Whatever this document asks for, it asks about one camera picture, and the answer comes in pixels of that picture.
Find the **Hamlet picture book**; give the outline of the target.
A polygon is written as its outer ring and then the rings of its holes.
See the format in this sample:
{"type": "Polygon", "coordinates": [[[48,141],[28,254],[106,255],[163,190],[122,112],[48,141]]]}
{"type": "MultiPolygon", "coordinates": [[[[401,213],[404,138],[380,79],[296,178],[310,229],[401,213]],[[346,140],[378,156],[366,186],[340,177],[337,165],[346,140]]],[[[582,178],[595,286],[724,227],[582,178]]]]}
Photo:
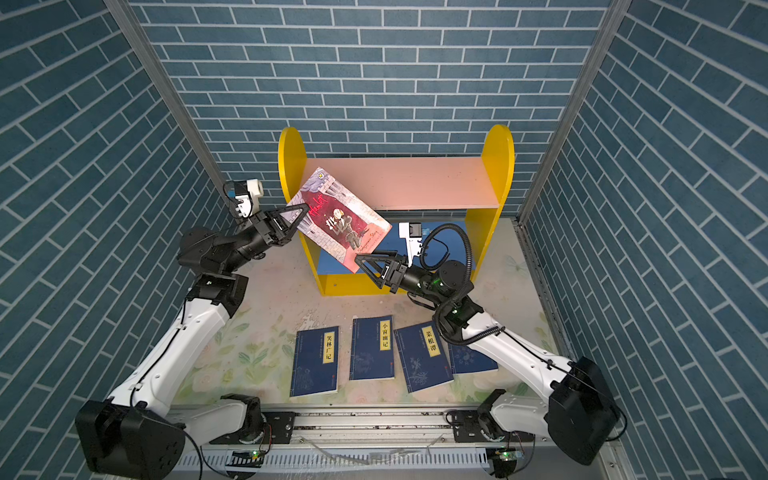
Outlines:
{"type": "Polygon", "coordinates": [[[359,270],[356,257],[374,252],[392,228],[322,168],[309,176],[289,204],[308,207],[298,231],[352,273],[359,270]]]}

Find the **navy book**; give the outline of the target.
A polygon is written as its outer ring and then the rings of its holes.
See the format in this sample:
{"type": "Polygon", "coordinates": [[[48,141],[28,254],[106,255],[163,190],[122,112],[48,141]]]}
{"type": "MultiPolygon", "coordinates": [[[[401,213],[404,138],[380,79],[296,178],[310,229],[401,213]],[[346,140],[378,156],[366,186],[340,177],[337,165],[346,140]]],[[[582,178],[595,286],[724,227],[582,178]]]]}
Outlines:
{"type": "Polygon", "coordinates": [[[301,330],[296,335],[290,397],[338,390],[339,327],[301,330]]]}
{"type": "Polygon", "coordinates": [[[453,375],[482,373],[498,369],[498,364],[494,360],[467,346],[449,344],[448,353],[453,375]]]}
{"type": "Polygon", "coordinates": [[[453,381],[445,348],[432,322],[396,329],[394,339],[410,394],[453,381]]]}
{"type": "Polygon", "coordinates": [[[350,380],[395,377],[392,320],[391,315],[353,320],[350,380]]]}

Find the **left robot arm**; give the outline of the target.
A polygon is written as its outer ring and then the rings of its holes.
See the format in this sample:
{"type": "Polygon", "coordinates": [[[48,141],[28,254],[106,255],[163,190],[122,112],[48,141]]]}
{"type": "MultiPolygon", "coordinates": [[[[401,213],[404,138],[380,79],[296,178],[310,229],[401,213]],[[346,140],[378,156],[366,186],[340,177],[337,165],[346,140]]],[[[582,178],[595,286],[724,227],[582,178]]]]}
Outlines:
{"type": "Polygon", "coordinates": [[[136,369],[101,401],[87,401],[75,427],[93,473],[163,479],[189,450],[221,438],[259,443],[271,433],[258,398],[227,394],[187,413],[172,403],[205,347],[240,308],[248,279],[238,269],[288,244],[307,217],[307,204],[258,212],[226,236],[194,227],[180,240],[177,261],[196,280],[168,331],[136,369]]]}

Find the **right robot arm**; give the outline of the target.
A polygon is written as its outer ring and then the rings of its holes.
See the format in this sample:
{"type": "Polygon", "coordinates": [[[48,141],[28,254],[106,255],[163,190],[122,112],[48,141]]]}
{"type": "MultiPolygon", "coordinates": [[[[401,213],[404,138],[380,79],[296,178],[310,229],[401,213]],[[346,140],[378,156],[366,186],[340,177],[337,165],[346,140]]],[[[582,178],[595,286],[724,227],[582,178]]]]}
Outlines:
{"type": "Polygon", "coordinates": [[[545,438],[570,459],[591,464],[614,429],[627,421],[600,368],[538,347],[495,320],[474,302],[468,265],[448,260],[435,270],[409,264],[392,251],[360,255],[360,269],[380,289],[405,291],[433,311],[433,324],[448,344],[464,346],[493,360],[535,394],[525,400],[495,390],[477,410],[480,431],[491,441],[514,432],[545,438]]]}

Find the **yellow pink blue bookshelf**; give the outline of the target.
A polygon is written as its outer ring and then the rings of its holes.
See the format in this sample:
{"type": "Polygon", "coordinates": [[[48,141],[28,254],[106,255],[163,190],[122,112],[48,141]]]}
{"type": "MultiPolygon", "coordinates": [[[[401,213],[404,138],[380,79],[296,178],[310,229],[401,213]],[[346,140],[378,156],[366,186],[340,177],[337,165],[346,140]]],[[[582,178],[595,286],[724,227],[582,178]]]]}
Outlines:
{"type": "Polygon", "coordinates": [[[285,128],[278,168],[283,195],[292,199],[321,167],[377,211],[464,210],[473,251],[472,279],[485,258],[509,194],[515,163],[513,136],[495,125],[479,157],[310,159],[299,131],[285,128]]]}

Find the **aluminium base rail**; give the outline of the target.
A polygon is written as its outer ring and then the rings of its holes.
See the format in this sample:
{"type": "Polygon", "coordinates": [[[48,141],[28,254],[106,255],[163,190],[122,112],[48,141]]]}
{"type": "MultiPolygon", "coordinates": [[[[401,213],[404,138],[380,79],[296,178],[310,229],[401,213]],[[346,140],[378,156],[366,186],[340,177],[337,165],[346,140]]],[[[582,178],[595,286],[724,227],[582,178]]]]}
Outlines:
{"type": "Polygon", "coordinates": [[[163,479],[188,450],[209,442],[236,451],[250,449],[247,467],[271,458],[276,445],[305,443],[328,459],[340,448],[421,449],[443,440],[453,444],[517,445],[532,453],[535,441],[551,441],[585,466],[600,460],[611,479],[622,479],[611,431],[625,416],[615,407],[588,412],[580,407],[495,390],[475,409],[446,406],[392,408],[262,409],[256,397],[227,395],[219,402],[171,411],[163,417],[145,402],[134,406],[97,403],[94,420],[76,421],[89,468],[116,477],[163,479]]]}

